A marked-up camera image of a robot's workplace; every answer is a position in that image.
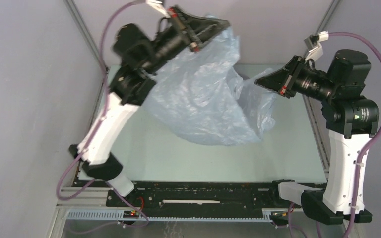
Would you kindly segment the blue plastic trash bag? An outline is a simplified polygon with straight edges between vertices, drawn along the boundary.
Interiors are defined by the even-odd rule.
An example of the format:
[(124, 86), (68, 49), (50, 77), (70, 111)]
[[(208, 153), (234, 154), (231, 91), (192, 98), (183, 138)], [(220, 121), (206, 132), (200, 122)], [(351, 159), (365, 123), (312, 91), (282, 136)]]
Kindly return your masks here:
[(276, 95), (235, 71), (240, 38), (226, 28), (198, 53), (182, 50), (154, 77), (142, 107), (176, 136), (201, 145), (260, 142), (275, 125)]

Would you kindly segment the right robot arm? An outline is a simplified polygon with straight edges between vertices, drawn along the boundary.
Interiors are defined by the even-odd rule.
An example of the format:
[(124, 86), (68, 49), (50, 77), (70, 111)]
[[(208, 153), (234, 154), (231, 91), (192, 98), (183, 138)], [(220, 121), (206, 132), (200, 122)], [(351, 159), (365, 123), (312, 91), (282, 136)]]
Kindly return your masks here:
[(362, 95), (370, 69), (366, 54), (342, 49), (335, 53), (327, 72), (315, 69), (312, 59), (294, 56), (280, 70), (255, 80), (256, 85), (285, 98), (299, 93), (320, 101), (331, 144), (326, 188), (279, 180), (277, 189), (268, 195), (271, 205), (282, 207), (291, 201), (307, 217), (326, 225), (342, 224), (350, 215), (357, 223), (371, 221), (360, 198), (352, 203), (353, 196), (362, 191), (362, 183), (355, 182), (355, 169), (365, 165), (357, 156), (378, 127), (378, 106)]

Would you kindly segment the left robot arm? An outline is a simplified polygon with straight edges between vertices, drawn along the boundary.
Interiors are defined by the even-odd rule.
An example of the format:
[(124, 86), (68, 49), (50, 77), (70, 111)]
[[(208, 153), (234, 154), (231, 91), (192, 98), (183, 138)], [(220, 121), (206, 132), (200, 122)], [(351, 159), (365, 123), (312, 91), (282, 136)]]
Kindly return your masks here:
[(159, 0), (146, 4), (161, 14), (167, 27), (158, 29), (154, 39), (133, 23), (119, 29), (113, 51), (121, 58), (120, 69), (112, 81), (103, 81), (105, 103), (89, 132), (68, 149), (76, 161), (83, 162), (82, 169), (89, 177), (107, 182), (127, 207), (135, 204), (137, 193), (123, 165), (111, 153), (116, 138), (155, 86), (153, 77), (159, 69), (184, 49), (201, 51), (231, 25), (225, 19), (189, 14), (178, 5), (165, 8)]

